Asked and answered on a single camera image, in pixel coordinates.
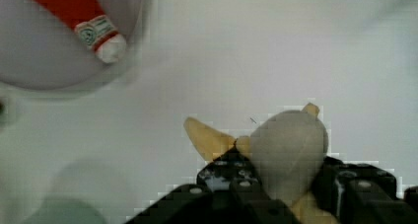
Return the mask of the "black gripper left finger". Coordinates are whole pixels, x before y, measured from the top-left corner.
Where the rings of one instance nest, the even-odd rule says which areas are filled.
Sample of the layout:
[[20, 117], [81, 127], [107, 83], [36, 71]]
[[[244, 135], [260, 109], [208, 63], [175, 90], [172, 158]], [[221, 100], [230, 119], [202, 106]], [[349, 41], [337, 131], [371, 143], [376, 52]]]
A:
[[271, 199], [237, 148], [209, 163], [194, 184], [181, 185], [124, 224], [300, 224]]

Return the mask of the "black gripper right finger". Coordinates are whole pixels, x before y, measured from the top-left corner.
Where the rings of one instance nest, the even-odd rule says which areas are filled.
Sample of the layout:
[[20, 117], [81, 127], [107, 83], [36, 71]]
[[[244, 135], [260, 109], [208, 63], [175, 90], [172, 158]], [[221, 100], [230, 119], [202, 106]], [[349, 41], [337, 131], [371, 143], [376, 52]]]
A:
[[417, 188], [396, 197], [396, 177], [370, 164], [326, 157], [312, 184], [321, 210], [339, 224], [418, 224]]

